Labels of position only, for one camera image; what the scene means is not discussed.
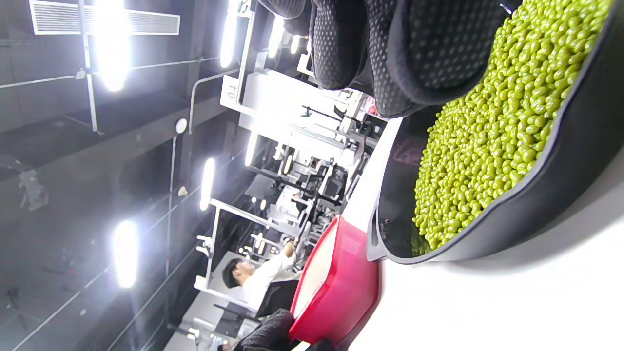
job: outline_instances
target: white label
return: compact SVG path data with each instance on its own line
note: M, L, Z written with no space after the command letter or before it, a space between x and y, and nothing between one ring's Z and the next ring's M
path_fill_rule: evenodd
M223 85L221 87L221 105L230 109L236 108L236 94L238 92L238 79L230 76L223 76Z

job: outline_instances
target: white shirt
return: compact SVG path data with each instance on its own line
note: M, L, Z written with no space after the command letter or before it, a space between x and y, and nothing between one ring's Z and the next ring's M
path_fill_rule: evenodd
M297 279L299 274L288 270L295 261L295 255L286 257L283 252L258 267L253 275L243 283L243 294L247 304L256 311L265 298L269 284L278 280Z

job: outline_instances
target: black hair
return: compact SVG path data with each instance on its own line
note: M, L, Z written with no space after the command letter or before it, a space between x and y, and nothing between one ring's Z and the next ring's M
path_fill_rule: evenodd
M229 261L223 269L223 282L225 283L225 286L230 289L240 286L238 280L234 278L234 270L236 269L236 265L238 265L240 262L243 262L243 260L233 259Z

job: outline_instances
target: chair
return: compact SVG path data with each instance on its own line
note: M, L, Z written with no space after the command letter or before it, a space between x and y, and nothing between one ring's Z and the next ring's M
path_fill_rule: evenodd
M299 280L282 280L269 284L256 318L272 315L278 309L290 310L295 299L297 285L299 285Z

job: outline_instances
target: white table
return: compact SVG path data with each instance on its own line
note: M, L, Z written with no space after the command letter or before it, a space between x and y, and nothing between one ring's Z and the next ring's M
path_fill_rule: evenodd
M345 209L360 229L399 124ZM533 240L478 260L381 265L381 300L352 351L624 350L624 152Z

